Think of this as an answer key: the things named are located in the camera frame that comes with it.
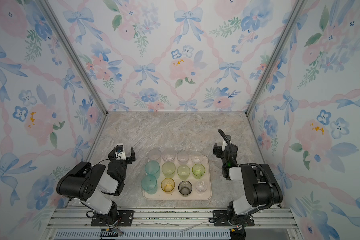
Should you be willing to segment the clear cup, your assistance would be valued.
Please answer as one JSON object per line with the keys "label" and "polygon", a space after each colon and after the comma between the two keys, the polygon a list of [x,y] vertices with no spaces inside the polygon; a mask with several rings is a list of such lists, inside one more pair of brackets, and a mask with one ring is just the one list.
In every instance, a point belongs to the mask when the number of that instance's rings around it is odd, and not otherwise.
{"label": "clear cup", "polygon": [[150,161],[160,161],[162,156],[162,152],[155,148],[148,152],[148,158]]}
{"label": "clear cup", "polygon": [[208,186],[207,186],[207,183],[205,181],[198,181],[196,182],[196,190],[199,192],[199,193],[204,193],[207,191],[208,189]]}
{"label": "clear cup", "polygon": [[190,156],[186,151],[180,151],[177,154],[177,159],[180,165],[186,165],[190,159]]}
{"label": "clear cup", "polygon": [[201,164],[203,162],[203,155],[199,152],[191,154],[191,160],[194,164]]}

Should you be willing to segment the teal cup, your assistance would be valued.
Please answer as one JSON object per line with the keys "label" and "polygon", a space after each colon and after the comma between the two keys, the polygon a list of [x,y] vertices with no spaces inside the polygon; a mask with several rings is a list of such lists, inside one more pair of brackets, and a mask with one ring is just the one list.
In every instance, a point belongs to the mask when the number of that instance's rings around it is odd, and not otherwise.
{"label": "teal cup", "polygon": [[156,179],[160,177],[160,164],[157,161],[149,161],[145,165],[147,175],[153,175]]}
{"label": "teal cup", "polygon": [[145,193],[147,193],[149,195],[153,195],[157,192],[157,188],[158,188],[157,185],[158,185],[157,179],[153,175],[146,175],[141,180],[141,186],[142,186],[143,190],[145,191]]}

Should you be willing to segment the small green cup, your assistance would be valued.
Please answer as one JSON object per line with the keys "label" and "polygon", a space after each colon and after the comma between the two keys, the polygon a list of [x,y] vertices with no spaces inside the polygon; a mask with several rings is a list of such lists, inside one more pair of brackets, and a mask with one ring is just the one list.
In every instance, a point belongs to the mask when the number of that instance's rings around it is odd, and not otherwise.
{"label": "small green cup", "polygon": [[181,180],[187,180],[191,173],[191,169],[187,165],[180,165],[177,174]]}

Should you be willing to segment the grey smoky cup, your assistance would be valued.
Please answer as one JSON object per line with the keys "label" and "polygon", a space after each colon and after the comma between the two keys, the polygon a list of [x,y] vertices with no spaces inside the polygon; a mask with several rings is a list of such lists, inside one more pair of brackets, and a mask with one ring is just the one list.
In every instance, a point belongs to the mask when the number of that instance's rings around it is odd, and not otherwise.
{"label": "grey smoky cup", "polygon": [[193,186],[189,181],[181,181],[178,185],[178,190],[181,195],[188,196],[192,192]]}

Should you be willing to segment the tall light green cup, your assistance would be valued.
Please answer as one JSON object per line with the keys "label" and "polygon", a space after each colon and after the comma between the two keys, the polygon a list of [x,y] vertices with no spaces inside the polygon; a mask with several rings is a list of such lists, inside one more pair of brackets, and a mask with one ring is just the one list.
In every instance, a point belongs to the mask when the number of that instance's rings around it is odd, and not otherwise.
{"label": "tall light green cup", "polygon": [[166,162],[162,165],[162,172],[166,178],[173,178],[176,172],[176,165],[173,162]]}

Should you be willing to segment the yellow cup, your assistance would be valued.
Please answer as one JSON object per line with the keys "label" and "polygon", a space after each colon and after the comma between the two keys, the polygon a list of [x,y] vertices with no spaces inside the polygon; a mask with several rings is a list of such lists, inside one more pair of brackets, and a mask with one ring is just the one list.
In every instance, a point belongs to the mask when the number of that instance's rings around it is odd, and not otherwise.
{"label": "yellow cup", "polygon": [[175,188],[175,181],[172,178],[165,178],[161,182],[161,189],[165,193],[170,193]]}

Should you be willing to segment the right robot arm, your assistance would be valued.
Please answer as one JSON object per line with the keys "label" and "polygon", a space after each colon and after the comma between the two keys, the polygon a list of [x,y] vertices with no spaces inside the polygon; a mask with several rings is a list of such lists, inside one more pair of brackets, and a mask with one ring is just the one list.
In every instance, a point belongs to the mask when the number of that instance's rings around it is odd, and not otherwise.
{"label": "right robot arm", "polygon": [[267,164],[241,164],[237,162],[238,147],[231,143],[217,143],[213,155],[222,160],[222,174],[228,181],[242,182],[244,195],[227,206],[225,222],[244,226],[253,214],[271,208],[283,201],[283,193],[275,175]]}

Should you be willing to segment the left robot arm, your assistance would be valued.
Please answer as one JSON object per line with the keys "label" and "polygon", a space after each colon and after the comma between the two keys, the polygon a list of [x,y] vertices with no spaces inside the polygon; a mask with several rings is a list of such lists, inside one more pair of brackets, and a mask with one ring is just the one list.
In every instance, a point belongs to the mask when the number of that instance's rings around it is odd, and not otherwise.
{"label": "left robot arm", "polygon": [[106,195],[119,196],[125,186],[128,165],[136,161],[134,149],[126,156],[124,145],[119,144],[108,154],[107,165],[80,162],[58,182],[56,191],[69,199],[80,200],[92,210],[91,225],[113,227],[121,222],[124,214]]}

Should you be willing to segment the beige rectangular tray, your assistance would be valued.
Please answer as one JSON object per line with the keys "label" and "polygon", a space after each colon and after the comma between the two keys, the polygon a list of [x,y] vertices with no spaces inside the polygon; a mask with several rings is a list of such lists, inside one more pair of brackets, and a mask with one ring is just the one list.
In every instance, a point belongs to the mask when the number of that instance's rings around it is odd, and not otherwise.
{"label": "beige rectangular tray", "polygon": [[[212,197],[213,193],[212,193],[212,184],[211,184],[211,177],[210,177],[209,160],[206,156],[203,156],[203,162],[201,163],[206,169],[206,172],[201,179],[195,179],[193,176],[192,167],[195,164],[192,162],[192,160],[189,160],[188,163],[186,164],[191,169],[191,173],[187,180],[181,180],[177,174],[178,167],[180,166],[180,164],[178,163],[178,160],[174,159],[171,162],[173,162],[176,165],[176,172],[175,172],[174,177],[172,178],[175,181],[174,190],[170,193],[165,193],[161,189],[161,182],[163,179],[166,178],[162,172],[162,165],[164,163],[166,163],[166,161],[161,160],[160,161],[160,171],[161,171],[160,177],[157,179],[157,184],[158,184],[157,192],[153,195],[149,195],[149,194],[145,193],[145,191],[143,190],[143,196],[145,199],[147,199],[147,200],[202,200],[202,201],[204,201],[204,200],[209,200]],[[188,196],[181,195],[178,190],[178,185],[181,181],[189,181],[193,186],[193,190]],[[195,185],[196,185],[196,182],[198,182],[198,181],[205,181],[207,183],[208,189],[206,192],[199,193],[196,190]]]}

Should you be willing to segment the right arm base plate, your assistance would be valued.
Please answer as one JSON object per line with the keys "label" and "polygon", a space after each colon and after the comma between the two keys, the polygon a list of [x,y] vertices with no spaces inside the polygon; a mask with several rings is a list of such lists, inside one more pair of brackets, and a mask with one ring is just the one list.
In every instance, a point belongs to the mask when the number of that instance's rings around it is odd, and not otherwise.
{"label": "right arm base plate", "polygon": [[209,218],[209,223],[215,227],[254,227],[255,222],[252,216],[229,214],[227,210],[214,210],[213,217]]}

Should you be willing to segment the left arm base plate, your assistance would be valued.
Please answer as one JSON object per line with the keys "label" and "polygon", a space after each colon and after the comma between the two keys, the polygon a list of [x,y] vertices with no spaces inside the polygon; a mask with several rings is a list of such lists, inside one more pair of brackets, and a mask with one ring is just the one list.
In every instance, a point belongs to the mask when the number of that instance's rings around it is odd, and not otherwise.
{"label": "left arm base plate", "polygon": [[107,215],[95,214],[91,217],[91,227],[130,227],[134,218],[132,210],[117,210]]}

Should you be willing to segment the aluminium frame rail base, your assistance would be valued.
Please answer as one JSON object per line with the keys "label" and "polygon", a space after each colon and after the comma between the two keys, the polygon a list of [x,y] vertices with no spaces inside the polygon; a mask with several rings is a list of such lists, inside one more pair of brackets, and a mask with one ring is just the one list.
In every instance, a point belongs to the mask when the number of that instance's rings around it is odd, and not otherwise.
{"label": "aluminium frame rail base", "polygon": [[43,240],[301,240],[290,209],[271,208],[232,225],[223,209],[128,208],[111,229],[83,207],[57,209]]}

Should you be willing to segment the left aluminium corner post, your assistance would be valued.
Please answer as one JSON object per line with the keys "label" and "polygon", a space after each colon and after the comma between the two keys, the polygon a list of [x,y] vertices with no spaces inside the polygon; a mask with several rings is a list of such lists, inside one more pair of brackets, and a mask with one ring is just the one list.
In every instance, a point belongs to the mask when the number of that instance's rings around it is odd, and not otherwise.
{"label": "left aluminium corner post", "polygon": [[94,101],[100,108],[101,112],[105,116],[107,116],[108,111],[106,110],[102,99],[100,98],[98,92],[96,91],[94,84],[92,83],[92,81],[90,80],[88,75],[86,74],[85,68],[81,63],[79,56],[77,55],[76,51],[73,48],[73,45],[69,41],[69,38],[68,38],[67,34],[65,33],[61,23],[59,22],[56,14],[54,13],[51,5],[49,4],[48,1],[44,1],[44,0],[36,1],[36,3],[38,5],[38,7],[41,9],[42,13],[47,18],[47,20],[49,21],[49,23],[51,24],[52,29],[55,31],[55,33],[59,37],[60,41],[62,42],[65,52],[68,54],[70,61],[72,62],[73,66],[79,73],[84,84],[88,88],[89,93],[94,98]]}

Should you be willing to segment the aluminium corner post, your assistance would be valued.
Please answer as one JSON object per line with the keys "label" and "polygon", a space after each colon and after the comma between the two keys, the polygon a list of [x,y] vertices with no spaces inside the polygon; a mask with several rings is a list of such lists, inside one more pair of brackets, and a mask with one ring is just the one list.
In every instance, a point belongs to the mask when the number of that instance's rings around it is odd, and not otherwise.
{"label": "aluminium corner post", "polygon": [[284,47],[286,45],[286,41],[291,35],[293,31],[293,27],[298,21],[298,18],[302,14],[302,10],[304,9],[304,6],[306,4],[306,1],[304,0],[298,0],[296,1],[296,4],[294,8],[292,9],[292,12],[290,14],[290,17],[288,18],[287,24],[285,28],[282,31],[282,34],[280,35],[280,39],[277,42],[274,51],[271,54],[270,61],[268,66],[265,69],[265,72],[263,76],[261,77],[258,86],[255,89],[255,92],[251,98],[250,104],[248,106],[248,109],[246,111],[246,117],[249,119],[251,112],[254,110],[255,105],[257,103],[257,100],[262,92],[263,87],[267,83],[268,77],[271,75],[271,72],[276,65],[282,51],[284,50]]}
{"label": "aluminium corner post", "polygon": [[67,34],[65,33],[61,23],[59,22],[56,14],[54,13],[51,5],[49,4],[48,1],[44,1],[44,0],[36,1],[36,3],[38,5],[38,7],[41,9],[42,13],[47,18],[47,20],[49,21],[49,23],[51,24],[52,29],[55,31],[55,33],[59,37],[60,41],[62,42],[65,52],[68,54],[70,61],[72,62],[73,66],[79,73],[84,84],[88,88],[89,93],[94,98],[94,101],[100,108],[101,112],[105,116],[107,116],[108,111],[106,110],[102,99],[100,98],[98,92],[96,91],[94,84],[92,83],[92,81],[90,80],[88,75],[86,74],[85,68],[81,63],[79,56],[77,55],[76,51],[73,48],[73,45],[69,41],[69,38],[68,38]]}

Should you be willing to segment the right aluminium corner post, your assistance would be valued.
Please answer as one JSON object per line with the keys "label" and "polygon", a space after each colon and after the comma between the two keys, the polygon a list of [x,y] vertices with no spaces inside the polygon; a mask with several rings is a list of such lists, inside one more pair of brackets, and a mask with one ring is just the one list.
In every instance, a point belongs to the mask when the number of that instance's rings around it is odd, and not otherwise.
{"label": "right aluminium corner post", "polygon": [[298,0],[296,1],[296,4],[294,8],[292,9],[292,12],[290,14],[290,17],[288,18],[287,24],[285,28],[282,31],[282,34],[280,35],[280,39],[277,42],[274,51],[271,54],[270,61],[268,66],[265,69],[265,72],[263,76],[261,77],[258,86],[255,89],[255,92],[251,98],[250,104],[248,106],[248,109],[246,111],[246,117],[249,119],[251,112],[254,110],[255,105],[257,103],[257,100],[262,92],[263,87],[267,83],[268,77],[271,75],[271,72],[276,65],[282,51],[284,50],[284,47],[286,45],[286,41],[291,35],[293,31],[293,27],[298,21],[298,18],[302,14],[302,10],[304,9],[304,6],[306,4],[306,1],[304,0]]}

